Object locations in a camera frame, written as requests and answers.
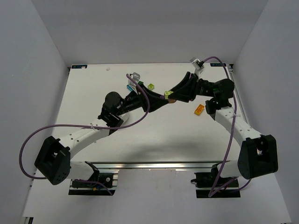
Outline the lime curved lego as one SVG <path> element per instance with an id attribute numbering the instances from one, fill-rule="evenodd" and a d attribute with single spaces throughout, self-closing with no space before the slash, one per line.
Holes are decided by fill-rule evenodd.
<path id="1" fill-rule="evenodd" d="M 173 91 L 165 91 L 164 92 L 164 98 L 169 99 L 169 96 L 173 93 Z"/>

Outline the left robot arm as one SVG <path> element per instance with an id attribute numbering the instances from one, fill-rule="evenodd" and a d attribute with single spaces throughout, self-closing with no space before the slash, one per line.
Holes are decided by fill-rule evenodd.
<path id="1" fill-rule="evenodd" d="M 128 120 L 130 111 L 142 108 L 146 112 L 153 112 L 168 102 L 146 88 L 143 91 L 131 91 L 125 98 L 112 91 L 105 97 L 101 114 L 87 128 L 60 138 L 46 138 L 35 166 L 52 185 L 58 185 L 65 179 L 96 181 L 99 171 L 91 162 L 74 162 L 72 158 L 90 144 L 116 132 L 116 128 Z"/>

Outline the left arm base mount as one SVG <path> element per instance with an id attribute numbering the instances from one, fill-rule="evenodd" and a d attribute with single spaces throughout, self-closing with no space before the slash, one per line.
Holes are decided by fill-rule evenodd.
<path id="1" fill-rule="evenodd" d="M 91 162 L 73 162 L 68 178 L 71 196 L 113 196 L 118 172 L 100 170 Z"/>

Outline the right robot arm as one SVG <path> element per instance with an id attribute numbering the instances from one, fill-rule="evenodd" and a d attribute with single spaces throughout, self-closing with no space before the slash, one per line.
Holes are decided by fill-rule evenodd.
<path id="1" fill-rule="evenodd" d="M 193 101 L 196 96 L 207 96 L 206 112 L 222 125 L 241 147 L 236 161 L 218 165 L 222 178 L 243 177 L 246 180 L 275 173 L 278 170 L 277 143 L 272 135 L 256 131 L 241 117 L 229 99 L 234 94 L 234 83 L 223 79 L 215 83 L 198 78 L 187 72 L 183 80 L 171 89 L 170 99 L 182 102 Z"/>

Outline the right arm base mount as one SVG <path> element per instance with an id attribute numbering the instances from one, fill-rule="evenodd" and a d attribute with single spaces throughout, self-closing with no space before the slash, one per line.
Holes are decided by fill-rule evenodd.
<path id="1" fill-rule="evenodd" d="M 217 165 L 212 166 L 209 172 L 197 172 L 195 178 L 191 180 L 192 184 L 195 184 L 196 198 L 197 199 L 207 199 L 210 189 L 218 174 Z M 223 187 L 221 190 L 217 191 L 211 198 L 240 198 L 241 194 L 237 190 L 239 188 L 238 180 L 234 180 L 228 186 Z"/>

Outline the lime square lego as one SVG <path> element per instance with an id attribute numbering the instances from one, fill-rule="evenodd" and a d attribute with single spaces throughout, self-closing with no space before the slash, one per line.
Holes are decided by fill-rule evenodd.
<path id="1" fill-rule="evenodd" d="M 149 89 L 150 91 L 154 90 L 154 88 L 155 88 L 154 84 L 149 84 L 149 85 L 148 85 L 148 89 Z"/>

